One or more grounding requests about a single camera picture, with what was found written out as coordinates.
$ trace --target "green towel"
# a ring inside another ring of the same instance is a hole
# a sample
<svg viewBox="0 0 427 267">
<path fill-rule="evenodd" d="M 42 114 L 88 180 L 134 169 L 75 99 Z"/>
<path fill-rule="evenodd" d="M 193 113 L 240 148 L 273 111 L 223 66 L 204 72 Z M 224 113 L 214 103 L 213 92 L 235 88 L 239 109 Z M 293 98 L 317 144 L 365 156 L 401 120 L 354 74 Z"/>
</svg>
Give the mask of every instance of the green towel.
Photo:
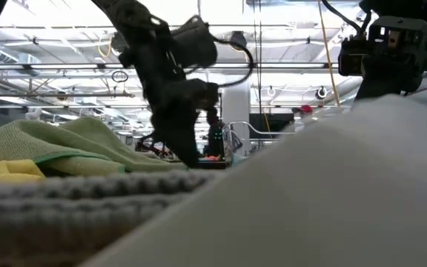
<svg viewBox="0 0 427 267">
<path fill-rule="evenodd" d="M 70 175 L 185 170 L 132 151 L 103 122 L 84 117 L 59 127 L 17 120 L 0 127 L 0 160 L 31 159 L 39 167 Z"/>
</svg>

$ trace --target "gray knit fabric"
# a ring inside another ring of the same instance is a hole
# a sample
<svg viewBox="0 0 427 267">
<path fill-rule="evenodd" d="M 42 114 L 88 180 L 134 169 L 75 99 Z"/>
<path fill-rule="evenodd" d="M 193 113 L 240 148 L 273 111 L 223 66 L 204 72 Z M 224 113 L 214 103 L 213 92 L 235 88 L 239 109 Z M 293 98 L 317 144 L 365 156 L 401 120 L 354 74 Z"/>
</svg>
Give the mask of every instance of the gray knit fabric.
<svg viewBox="0 0 427 267">
<path fill-rule="evenodd" d="M 74 266 L 222 172 L 0 185 L 0 266 Z"/>
</svg>

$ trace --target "yellow cloth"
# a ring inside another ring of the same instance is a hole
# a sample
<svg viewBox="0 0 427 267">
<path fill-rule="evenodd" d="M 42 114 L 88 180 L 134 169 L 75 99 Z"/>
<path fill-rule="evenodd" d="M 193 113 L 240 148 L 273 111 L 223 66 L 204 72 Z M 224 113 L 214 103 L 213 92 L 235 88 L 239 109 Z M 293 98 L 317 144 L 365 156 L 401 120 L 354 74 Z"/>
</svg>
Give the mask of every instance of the yellow cloth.
<svg viewBox="0 0 427 267">
<path fill-rule="evenodd" d="M 44 178 L 30 159 L 0 161 L 0 182 L 35 182 Z"/>
</svg>

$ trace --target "towel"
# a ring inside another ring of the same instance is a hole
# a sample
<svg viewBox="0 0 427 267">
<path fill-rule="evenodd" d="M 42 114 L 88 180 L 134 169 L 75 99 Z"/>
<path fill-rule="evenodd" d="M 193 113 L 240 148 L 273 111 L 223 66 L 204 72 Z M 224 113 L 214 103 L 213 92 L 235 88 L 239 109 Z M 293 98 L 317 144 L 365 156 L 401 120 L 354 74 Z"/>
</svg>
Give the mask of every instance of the towel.
<svg viewBox="0 0 427 267">
<path fill-rule="evenodd" d="M 44 178 L 30 159 L 0 161 L 0 182 L 35 182 Z"/>
<path fill-rule="evenodd" d="M 132 151 L 103 122 L 83 117 L 59 127 L 17 120 L 0 127 L 0 160 L 31 159 L 43 170 L 76 176 L 183 169 Z"/>
</svg>

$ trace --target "robotic arm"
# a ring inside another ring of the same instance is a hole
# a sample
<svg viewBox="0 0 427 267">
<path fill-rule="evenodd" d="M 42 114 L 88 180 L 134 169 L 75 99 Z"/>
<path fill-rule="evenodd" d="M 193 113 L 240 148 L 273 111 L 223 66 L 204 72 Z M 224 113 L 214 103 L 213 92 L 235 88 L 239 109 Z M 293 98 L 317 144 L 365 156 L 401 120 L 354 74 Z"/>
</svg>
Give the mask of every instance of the robotic arm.
<svg viewBox="0 0 427 267">
<path fill-rule="evenodd" d="M 368 36 L 365 20 L 365 27 L 342 43 L 339 73 L 364 78 L 356 100 L 415 92 L 427 71 L 427 0 L 362 0 L 360 7 L 367 17 L 371 11 L 380 17 Z"/>
<path fill-rule="evenodd" d="M 199 16 L 192 17 L 177 30 L 150 14 L 135 0 L 92 0 L 122 34 L 128 48 L 119 56 L 124 67 L 134 66 L 153 115 L 156 138 L 166 144 L 187 166 L 195 168 L 198 151 L 194 124 L 199 110 L 215 108 L 219 85 L 200 79 L 186 79 L 187 67 L 207 68 L 215 64 L 217 50 L 208 25 Z M 244 82 L 253 70 L 237 83 Z"/>
</svg>

